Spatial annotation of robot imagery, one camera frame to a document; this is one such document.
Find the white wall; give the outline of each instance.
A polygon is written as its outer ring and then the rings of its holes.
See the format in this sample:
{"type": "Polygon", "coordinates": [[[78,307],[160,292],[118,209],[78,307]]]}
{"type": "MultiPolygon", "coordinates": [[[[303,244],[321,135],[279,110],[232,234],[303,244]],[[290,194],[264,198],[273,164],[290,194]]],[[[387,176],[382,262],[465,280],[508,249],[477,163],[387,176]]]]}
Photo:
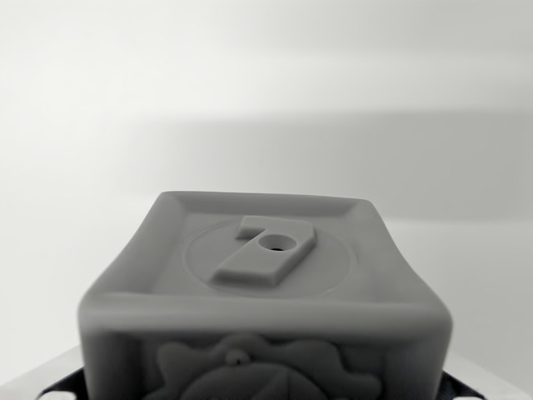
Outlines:
{"type": "Polygon", "coordinates": [[[164,190],[368,198],[533,393],[527,2],[0,2],[0,383],[164,190]]]}

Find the black base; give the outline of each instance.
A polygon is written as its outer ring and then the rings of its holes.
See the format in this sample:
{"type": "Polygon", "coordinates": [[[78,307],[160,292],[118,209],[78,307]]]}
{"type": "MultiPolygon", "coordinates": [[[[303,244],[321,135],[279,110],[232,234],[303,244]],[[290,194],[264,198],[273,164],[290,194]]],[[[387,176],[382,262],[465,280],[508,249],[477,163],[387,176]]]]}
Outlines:
{"type": "MultiPolygon", "coordinates": [[[[54,383],[51,387],[47,387],[42,391],[41,395],[54,391],[72,392],[76,394],[77,400],[88,400],[83,369],[79,369],[61,381],[54,383]]],[[[436,400],[453,400],[458,397],[484,399],[481,394],[466,386],[463,382],[448,375],[446,372],[442,373],[441,386],[439,387],[436,400]]]]}

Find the gray plastic block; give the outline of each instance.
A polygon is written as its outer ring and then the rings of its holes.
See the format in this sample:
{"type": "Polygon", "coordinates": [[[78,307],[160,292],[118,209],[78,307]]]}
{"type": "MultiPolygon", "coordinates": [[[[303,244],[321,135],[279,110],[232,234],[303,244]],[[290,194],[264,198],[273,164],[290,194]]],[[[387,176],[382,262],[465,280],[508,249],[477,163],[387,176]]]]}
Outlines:
{"type": "Polygon", "coordinates": [[[79,308],[92,400],[431,400],[451,317],[365,200],[165,192],[79,308]]]}

